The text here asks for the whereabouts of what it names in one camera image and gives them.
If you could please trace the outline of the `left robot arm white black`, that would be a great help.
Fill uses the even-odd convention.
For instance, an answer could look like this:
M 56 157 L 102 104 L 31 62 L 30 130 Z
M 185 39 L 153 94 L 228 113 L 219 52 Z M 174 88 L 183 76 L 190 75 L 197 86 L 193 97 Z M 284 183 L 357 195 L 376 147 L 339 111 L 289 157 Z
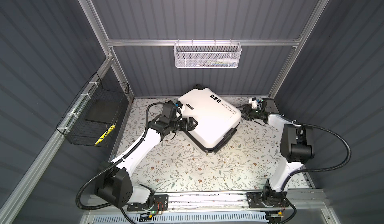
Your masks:
M 155 191 L 144 185 L 132 184 L 131 176 L 139 163 L 168 134 L 193 131 L 198 121 L 182 116 L 181 102 L 154 103 L 148 106 L 143 134 L 126 151 L 103 165 L 108 171 L 96 178 L 95 195 L 108 205 L 123 208 L 127 204 L 143 205 L 146 209 L 155 202 Z

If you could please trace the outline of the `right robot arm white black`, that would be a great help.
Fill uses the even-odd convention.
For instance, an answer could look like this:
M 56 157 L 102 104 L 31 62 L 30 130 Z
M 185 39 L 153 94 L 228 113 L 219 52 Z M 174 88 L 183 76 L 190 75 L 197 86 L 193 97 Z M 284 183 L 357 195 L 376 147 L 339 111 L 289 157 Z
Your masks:
M 287 184 L 294 171 L 315 156 L 313 149 L 313 129 L 294 124 L 280 114 L 275 101 L 270 98 L 259 100 L 249 99 L 248 104 L 239 107 L 242 118 L 247 121 L 261 120 L 264 124 L 277 129 L 282 134 L 280 154 L 282 159 L 277 170 L 267 180 L 262 192 L 255 194 L 255 202 L 271 208 L 276 205 L 286 207 L 283 195 L 287 193 Z

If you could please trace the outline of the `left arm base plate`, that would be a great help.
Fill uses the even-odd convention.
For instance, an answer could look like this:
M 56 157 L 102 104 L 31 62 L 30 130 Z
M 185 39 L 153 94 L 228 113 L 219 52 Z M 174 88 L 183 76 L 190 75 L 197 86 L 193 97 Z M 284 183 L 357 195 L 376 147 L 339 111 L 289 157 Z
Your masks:
M 146 203 L 127 204 L 128 212 L 166 211 L 168 209 L 169 195 L 155 194 L 149 197 Z

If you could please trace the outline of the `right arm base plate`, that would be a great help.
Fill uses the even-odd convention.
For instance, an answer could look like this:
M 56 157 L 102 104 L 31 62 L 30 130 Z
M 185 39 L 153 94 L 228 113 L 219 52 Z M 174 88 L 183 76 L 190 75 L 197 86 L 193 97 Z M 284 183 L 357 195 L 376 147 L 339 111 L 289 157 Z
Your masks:
M 247 192 L 247 202 L 250 208 L 287 208 L 289 204 L 281 193 L 272 192 L 263 194 L 262 192 Z

